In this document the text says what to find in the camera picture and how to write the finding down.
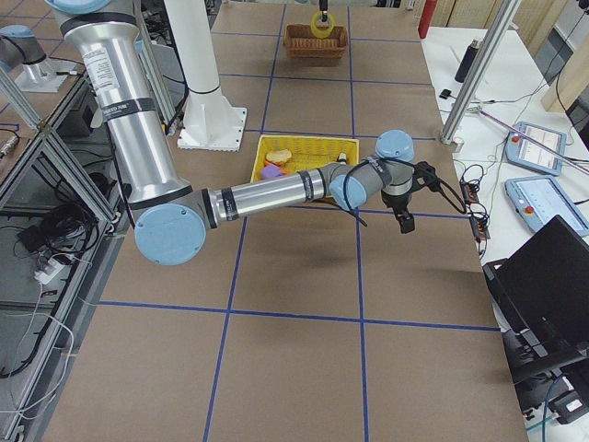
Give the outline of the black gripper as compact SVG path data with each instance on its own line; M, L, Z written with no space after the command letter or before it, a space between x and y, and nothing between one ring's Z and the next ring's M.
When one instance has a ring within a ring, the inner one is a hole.
M393 211L402 234L409 234L415 230L414 215L409 210L409 195L382 195L381 198L385 206Z

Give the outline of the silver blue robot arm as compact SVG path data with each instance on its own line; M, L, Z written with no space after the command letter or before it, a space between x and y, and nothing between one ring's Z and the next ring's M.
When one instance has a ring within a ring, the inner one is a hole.
M115 156L129 177L135 242L148 260L182 264L222 222L326 196L348 211L375 193L386 202L409 199L414 145L400 130L382 134L375 153L355 166L331 162L222 190L193 190L175 169L135 49L139 29L133 4L54 1L52 9L65 40L83 58Z

